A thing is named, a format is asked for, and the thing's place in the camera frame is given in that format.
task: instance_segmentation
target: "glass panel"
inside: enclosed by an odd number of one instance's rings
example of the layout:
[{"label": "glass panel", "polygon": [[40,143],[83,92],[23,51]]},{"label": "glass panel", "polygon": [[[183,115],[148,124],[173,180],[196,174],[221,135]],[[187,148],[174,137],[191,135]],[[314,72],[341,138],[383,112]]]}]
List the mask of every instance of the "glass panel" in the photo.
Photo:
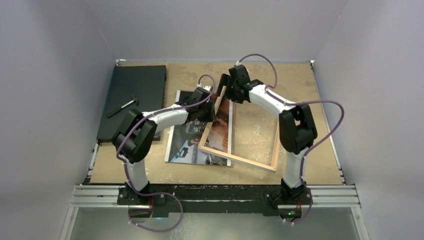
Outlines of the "glass panel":
[{"label": "glass panel", "polygon": [[[179,213],[170,213],[168,218],[147,219],[142,224],[164,229],[178,217]],[[71,239],[359,240],[350,208],[313,208],[307,219],[294,227],[282,223],[280,217],[261,214],[185,213],[179,226],[165,233],[146,231],[128,221],[127,208],[80,208]]]}]

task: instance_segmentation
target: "wooden picture frame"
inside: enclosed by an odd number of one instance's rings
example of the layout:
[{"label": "wooden picture frame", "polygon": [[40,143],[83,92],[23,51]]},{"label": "wooden picture frame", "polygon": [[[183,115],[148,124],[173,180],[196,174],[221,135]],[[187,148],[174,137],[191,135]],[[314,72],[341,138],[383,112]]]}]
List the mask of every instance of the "wooden picture frame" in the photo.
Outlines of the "wooden picture frame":
[{"label": "wooden picture frame", "polygon": [[[215,113],[217,113],[218,111],[218,107],[220,106],[222,101],[222,96],[217,97],[216,102],[215,102]],[[216,150],[210,147],[205,146],[206,140],[208,138],[209,132],[211,131],[212,128],[212,122],[208,122],[204,132],[201,136],[199,145],[198,145],[198,149],[202,152],[208,153],[208,154],[212,154],[214,156],[218,156],[221,158],[225,158],[228,160],[232,160],[238,163],[242,163],[242,164],[248,164],[263,170],[267,170],[270,172],[275,173],[277,171],[277,166],[278,166],[278,158],[279,158],[279,152],[280,152],[280,129],[279,129],[279,125],[277,122],[277,127],[276,127],[276,133],[275,133],[275,140],[274,140],[274,148],[272,151],[272,160],[271,160],[271,165],[266,165],[263,163],[259,163],[256,161],[252,161],[246,158],[242,158],[233,154],[229,154],[220,150]]]}]

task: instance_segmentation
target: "hammer head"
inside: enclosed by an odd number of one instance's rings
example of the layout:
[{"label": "hammer head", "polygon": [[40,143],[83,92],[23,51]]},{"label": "hammer head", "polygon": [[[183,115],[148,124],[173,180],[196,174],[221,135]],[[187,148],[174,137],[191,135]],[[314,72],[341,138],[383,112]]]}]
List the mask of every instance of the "hammer head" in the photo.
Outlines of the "hammer head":
[{"label": "hammer head", "polygon": [[131,95],[132,100],[134,101],[135,105],[138,106],[139,105],[139,99],[135,96],[135,95]]}]

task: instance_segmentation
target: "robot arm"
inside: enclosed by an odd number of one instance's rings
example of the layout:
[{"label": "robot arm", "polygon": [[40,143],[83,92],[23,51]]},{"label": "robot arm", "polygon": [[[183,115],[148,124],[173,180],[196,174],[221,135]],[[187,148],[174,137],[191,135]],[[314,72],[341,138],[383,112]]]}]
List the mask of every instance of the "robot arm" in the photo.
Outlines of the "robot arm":
[{"label": "robot arm", "polygon": [[302,157],[318,136],[309,105],[292,105],[294,102],[267,89],[263,82],[257,79],[251,80],[248,70],[241,64],[230,68],[229,75],[222,74],[217,89],[218,96],[223,86],[226,86],[224,96],[231,101],[257,104],[278,119],[280,142],[287,151],[285,173],[281,184],[288,192],[287,195],[294,195],[292,190],[298,188],[301,190],[303,185],[299,174],[305,172],[306,159],[302,164]]},{"label": "robot arm", "polygon": [[152,115],[137,127],[119,153],[120,157],[125,160],[124,164],[127,166],[125,170],[135,189],[141,191],[149,183],[144,158],[150,150],[156,132],[194,120],[202,122],[213,122],[215,120],[214,103],[210,100],[196,107],[184,108],[204,100],[211,90],[211,86],[197,87],[191,97],[176,102],[170,107],[151,112],[139,112],[133,109],[125,116],[112,138],[116,150],[136,123],[143,117]]}]

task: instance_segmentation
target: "cable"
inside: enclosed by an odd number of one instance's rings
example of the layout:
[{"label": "cable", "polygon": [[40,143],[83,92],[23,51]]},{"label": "cable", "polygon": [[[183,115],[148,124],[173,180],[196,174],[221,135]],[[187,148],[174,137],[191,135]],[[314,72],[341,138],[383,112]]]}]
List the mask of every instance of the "cable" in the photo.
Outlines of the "cable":
[{"label": "cable", "polygon": [[303,166],[305,163],[305,158],[306,156],[316,147],[318,147],[318,145],[320,145],[321,143],[323,143],[326,139],[328,139],[335,131],[336,129],[340,126],[340,124],[342,123],[343,118],[345,117],[345,109],[343,108],[343,106],[338,103],[337,101],[332,101],[332,100],[312,100],[312,101],[304,101],[304,102],[300,102],[300,103],[288,103],[286,101],[284,101],[283,99],[281,99],[279,96],[276,96],[272,93],[270,93],[268,91],[268,87],[274,89],[277,86],[277,82],[278,82],[278,78],[277,78],[277,71],[276,68],[274,66],[274,64],[265,56],[263,56],[262,54],[258,54],[258,53],[252,53],[249,55],[246,55],[244,57],[242,57],[238,62],[242,62],[244,59],[250,57],[250,56],[259,56],[262,57],[263,59],[265,59],[272,67],[272,69],[274,70],[274,74],[275,74],[275,83],[274,86],[272,85],[266,85],[265,86],[265,92],[272,97],[273,99],[277,100],[278,102],[284,104],[285,106],[302,106],[302,105],[307,105],[307,104],[325,104],[325,103],[330,103],[330,104],[335,104],[340,108],[341,111],[341,115],[340,115],[340,119],[338,120],[338,122],[335,124],[335,126],[330,130],[330,132],[325,135],[321,140],[319,140],[317,143],[315,143],[313,146],[311,146],[308,150],[305,151],[305,153],[302,156],[302,159],[300,160],[300,173],[299,173],[299,179],[303,185],[303,187],[306,189],[307,194],[309,194],[310,197],[310,201],[309,201],[309,207],[307,209],[307,211],[305,212],[305,214],[302,214],[302,217],[295,221],[295,222],[291,222],[291,224],[298,224],[300,222],[302,222],[310,213],[311,208],[312,208],[312,204],[314,203],[313,199],[312,199],[312,194],[311,194],[311,189],[309,187],[306,186],[306,183],[304,181],[304,173],[303,173]]},{"label": "cable", "polygon": [[176,196],[174,196],[173,194],[170,194],[170,193],[168,193],[168,192],[155,192],[155,193],[147,193],[147,194],[144,194],[144,193],[141,193],[141,192],[139,192],[135,187],[134,187],[134,185],[133,185],[133,183],[132,183],[132,181],[131,181],[131,179],[130,179],[130,175],[129,175],[129,173],[128,173],[128,168],[127,168],[127,162],[126,162],[126,160],[124,159],[124,158],[122,158],[121,156],[120,156],[120,152],[121,152],[121,150],[122,150],[122,148],[124,147],[124,145],[125,145],[125,143],[128,141],[128,139],[130,138],[130,136],[133,134],[133,132],[144,122],[144,121],[146,121],[147,119],[149,119],[149,118],[151,118],[151,117],[153,117],[154,115],[157,115],[157,114],[161,114],[161,113],[166,113],[166,112],[171,112],[171,111],[174,111],[174,110],[181,110],[181,109],[189,109],[189,108],[193,108],[193,107],[196,107],[196,106],[198,106],[198,105],[201,105],[201,104],[203,104],[204,102],[206,102],[206,101],[208,101],[211,97],[212,97],[212,95],[214,94],[214,91],[215,91],[215,89],[216,89],[216,83],[215,83],[215,79],[214,79],[214,77],[212,77],[211,75],[209,75],[209,74],[203,74],[203,75],[201,75],[200,76],[200,78],[199,78],[199,80],[198,80],[198,82],[197,82],[197,84],[199,85],[200,84],[200,81],[202,80],[202,78],[203,77],[209,77],[211,80],[212,80],[212,90],[210,91],[210,94],[205,98],[205,99],[203,99],[203,100],[201,100],[200,102],[197,102],[197,103],[194,103],[194,104],[191,104],[191,105],[188,105],[188,106],[179,106],[179,107],[175,107],[175,108],[164,108],[164,109],[160,109],[160,110],[157,110],[156,112],[154,112],[154,113],[151,113],[151,114],[149,114],[149,115],[147,115],[147,116],[145,116],[145,117],[143,117],[143,119],[141,119],[140,121],[138,121],[135,125],[134,125],[134,127],[132,127],[131,128],[131,130],[128,132],[128,134],[125,136],[125,138],[123,139],[123,141],[122,141],[122,143],[119,145],[119,147],[118,147],[118,149],[117,149],[117,151],[116,151],[116,158],[117,159],[119,159],[119,160],[121,160],[123,163],[124,163],[124,171],[125,171],[125,176],[126,176],[126,181],[127,181],[127,183],[128,183],[128,186],[137,194],[137,195],[139,195],[139,196],[142,196],[142,197],[152,197],[152,196],[157,196],[157,195],[167,195],[167,196],[170,196],[170,197],[172,197],[172,198],[174,198],[175,199],[175,201],[178,203],[178,205],[179,205],[179,209],[180,209],[180,216],[179,216],[179,219],[178,219],[178,221],[173,225],[173,226],[171,226],[171,227],[168,227],[168,228],[165,228],[165,229],[154,229],[154,228],[150,228],[150,227],[147,227],[147,226],[143,226],[143,225],[139,225],[138,223],[136,223],[135,221],[133,221],[132,219],[131,219],[131,215],[130,214],[128,214],[128,218],[129,218],[129,223],[132,223],[132,224],[134,224],[135,226],[137,226],[137,227],[139,227],[139,228],[142,228],[142,229],[145,229],[145,230],[149,230],[149,231],[152,231],[152,232],[156,232],[156,233],[163,233],[163,232],[167,232],[167,231],[170,231],[170,230],[172,230],[172,229],[174,229],[175,227],[177,227],[178,226],[178,224],[180,224],[180,222],[181,222],[181,220],[183,219],[183,205],[181,204],[181,202],[180,202],[180,200],[178,200],[178,198],[176,197]]},{"label": "cable", "polygon": [[248,57],[251,57],[251,56],[261,57],[261,58],[265,59],[269,63],[269,65],[271,65],[272,70],[274,71],[275,82],[274,82],[274,85],[268,85],[267,84],[266,87],[270,87],[272,89],[275,89],[277,87],[277,82],[278,82],[277,70],[276,70],[276,67],[274,66],[273,62],[271,62],[271,60],[269,60],[266,56],[259,54],[259,53],[252,53],[252,54],[249,54],[249,55],[246,55],[246,56],[240,58],[240,60],[238,60],[238,63],[241,63],[243,60],[245,60],[245,59],[247,59]]}]

